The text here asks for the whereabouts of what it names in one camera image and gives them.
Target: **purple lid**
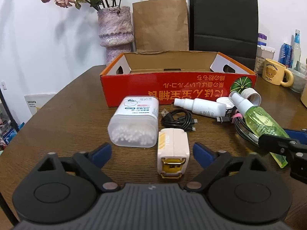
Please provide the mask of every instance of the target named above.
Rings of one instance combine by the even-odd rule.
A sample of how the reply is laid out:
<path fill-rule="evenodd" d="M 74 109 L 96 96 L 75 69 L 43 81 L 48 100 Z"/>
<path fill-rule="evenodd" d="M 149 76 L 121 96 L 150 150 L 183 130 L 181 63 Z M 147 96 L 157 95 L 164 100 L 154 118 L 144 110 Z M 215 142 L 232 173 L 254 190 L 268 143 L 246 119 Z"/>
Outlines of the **purple lid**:
<path fill-rule="evenodd" d="M 262 34 L 262 33 L 258 33 L 258 38 L 261 38 L 261 39 L 267 39 L 267 36 Z"/>

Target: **green liquid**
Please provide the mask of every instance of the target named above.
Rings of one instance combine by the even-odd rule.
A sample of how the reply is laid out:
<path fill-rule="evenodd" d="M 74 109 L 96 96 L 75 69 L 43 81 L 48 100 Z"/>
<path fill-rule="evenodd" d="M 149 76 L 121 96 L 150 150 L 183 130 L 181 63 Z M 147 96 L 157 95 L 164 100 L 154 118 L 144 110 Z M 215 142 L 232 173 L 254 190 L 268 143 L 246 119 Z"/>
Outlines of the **green liquid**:
<path fill-rule="evenodd" d="M 278 123 L 276 123 L 276 121 L 259 106 L 249 108 L 246 111 L 244 118 L 248 127 L 257 137 L 260 137 L 262 134 L 270 134 L 290 138 L 284 129 L 281 128 Z M 288 164 L 285 156 L 275 153 L 271 153 L 271 155 L 281 168 Z"/>

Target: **brown paper bag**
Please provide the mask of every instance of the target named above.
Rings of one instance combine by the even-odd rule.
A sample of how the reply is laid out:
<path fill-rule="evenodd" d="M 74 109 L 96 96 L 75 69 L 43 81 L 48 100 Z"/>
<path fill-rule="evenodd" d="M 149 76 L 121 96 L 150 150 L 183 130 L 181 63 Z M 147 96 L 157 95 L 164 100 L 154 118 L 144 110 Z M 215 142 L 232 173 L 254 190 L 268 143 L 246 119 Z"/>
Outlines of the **brown paper bag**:
<path fill-rule="evenodd" d="M 186 0 L 133 3 L 137 52 L 189 50 Z"/>

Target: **watermelon graphic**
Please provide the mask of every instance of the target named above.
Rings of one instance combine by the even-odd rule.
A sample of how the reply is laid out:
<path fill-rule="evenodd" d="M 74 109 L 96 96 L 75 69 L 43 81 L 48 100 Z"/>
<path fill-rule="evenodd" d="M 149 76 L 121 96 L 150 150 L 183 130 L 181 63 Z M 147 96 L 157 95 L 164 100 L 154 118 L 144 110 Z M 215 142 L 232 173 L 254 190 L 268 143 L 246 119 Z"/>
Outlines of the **watermelon graphic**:
<path fill-rule="evenodd" d="M 236 91 L 239 94 L 241 94 L 241 92 L 246 89 L 251 87 L 252 82 L 251 79 L 247 76 L 238 78 L 235 80 L 235 82 L 233 82 L 233 84 L 230 87 L 230 92 Z"/>

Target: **cotton swab container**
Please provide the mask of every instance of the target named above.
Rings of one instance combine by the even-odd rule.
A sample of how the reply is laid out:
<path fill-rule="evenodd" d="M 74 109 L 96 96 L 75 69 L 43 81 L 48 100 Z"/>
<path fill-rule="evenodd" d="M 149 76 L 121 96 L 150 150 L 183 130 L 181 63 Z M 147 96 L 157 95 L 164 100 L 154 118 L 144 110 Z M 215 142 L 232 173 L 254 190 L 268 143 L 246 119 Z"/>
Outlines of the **cotton swab container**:
<path fill-rule="evenodd" d="M 108 125 L 112 143 L 125 147 L 153 147 L 158 136 L 158 114 L 156 97 L 125 97 Z"/>

